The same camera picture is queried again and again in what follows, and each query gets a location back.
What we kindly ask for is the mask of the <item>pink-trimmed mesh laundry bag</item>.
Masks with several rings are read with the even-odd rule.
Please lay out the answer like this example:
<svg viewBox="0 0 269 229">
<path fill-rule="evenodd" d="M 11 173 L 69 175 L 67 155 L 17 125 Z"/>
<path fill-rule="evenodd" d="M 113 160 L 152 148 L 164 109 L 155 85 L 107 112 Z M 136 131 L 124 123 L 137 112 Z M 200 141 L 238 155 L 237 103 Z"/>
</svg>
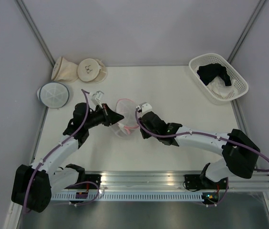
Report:
<svg viewBox="0 0 269 229">
<path fill-rule="evenodd" d="M 120 138 L 127 138 L 134 133 L 139 125 L 135 118 L 136 103 L 130 99 L 119 99 L 115 111 L 124 116 L 124 119 L 111 126 L 113 133 Z"/>
</svg>

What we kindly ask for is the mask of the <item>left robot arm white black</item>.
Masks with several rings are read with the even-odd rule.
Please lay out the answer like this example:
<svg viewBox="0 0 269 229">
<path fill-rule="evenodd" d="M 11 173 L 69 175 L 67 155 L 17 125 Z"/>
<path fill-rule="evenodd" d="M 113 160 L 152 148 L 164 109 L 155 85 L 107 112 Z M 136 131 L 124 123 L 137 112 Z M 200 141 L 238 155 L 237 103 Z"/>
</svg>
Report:
<svg viewBox="0 0 269 229">
<path fill-rule="evenodd" d="M 60 143 L 39 161 L 17 168 L 12 202 L 40 213 L 46 209 L 52 196 L 61 190 L 69 186 L 83 188 L 86 183 L 83 167 L 68 164 L 61 172 L 57 169 L 84 144 L 91 128 L 98 125 L 112 126 L 123 118 L 107 104 L 97 105 L 95 109 L 89 108 L 87 103 L 77 104 Z"/>
</svg>

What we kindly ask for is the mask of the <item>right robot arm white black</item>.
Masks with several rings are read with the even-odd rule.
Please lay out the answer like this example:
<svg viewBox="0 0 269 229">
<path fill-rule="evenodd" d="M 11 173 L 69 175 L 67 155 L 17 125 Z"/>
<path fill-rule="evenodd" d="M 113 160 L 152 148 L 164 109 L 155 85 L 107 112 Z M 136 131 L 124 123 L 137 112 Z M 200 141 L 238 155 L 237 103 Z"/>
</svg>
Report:
<svg viewBox="0 0 269 229">
<path fill-rule="evenodd" d="M 253 175 L 260 149 L 241 130 L 201 132 L 178 123 L 165 123 L 154 112 L 138 117 L 137 121 L 144 139 L 154 137 L 166 146 L 190 146 L 221 156 L 202 169 L 199 182 L 204 188 L 211 188 L 230 176 L 250 179 Z"/>
</svg>

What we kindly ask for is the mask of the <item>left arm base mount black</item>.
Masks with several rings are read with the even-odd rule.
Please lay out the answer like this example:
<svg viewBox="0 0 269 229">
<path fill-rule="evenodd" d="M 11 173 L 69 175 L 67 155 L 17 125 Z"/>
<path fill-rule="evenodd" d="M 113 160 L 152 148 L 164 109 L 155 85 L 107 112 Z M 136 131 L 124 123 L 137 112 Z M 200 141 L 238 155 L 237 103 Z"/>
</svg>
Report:
<svg viewBox="0 0 269 229">
<path fill-rule="evenodd" d="M 96 190 L 97 187 L 100 187 L 101 184 L 101 175 L 100 174 L 87 174 L 82 178 L 79 178 L 76 181 L 74 188 L 84 189 L 84 190 Z"/>
</svg>

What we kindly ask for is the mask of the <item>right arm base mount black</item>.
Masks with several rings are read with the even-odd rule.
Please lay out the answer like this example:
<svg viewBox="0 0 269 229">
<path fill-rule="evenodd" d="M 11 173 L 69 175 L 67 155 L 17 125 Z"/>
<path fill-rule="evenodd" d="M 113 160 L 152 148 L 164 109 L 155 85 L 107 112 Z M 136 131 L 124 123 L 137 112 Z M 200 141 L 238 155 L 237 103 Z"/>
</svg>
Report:
<svg viewBox="0 0 269 229">
<path fill-rule="evenodd" d="M 201 191 L 201 190 L 225 190 L 227 187 L 227 179 L 223 178 L 219 182 L 213 182 L 209 180 L 201 180 L 198 174 L 184 175 L 183 187 L 189 191 Z"/>
</svg>

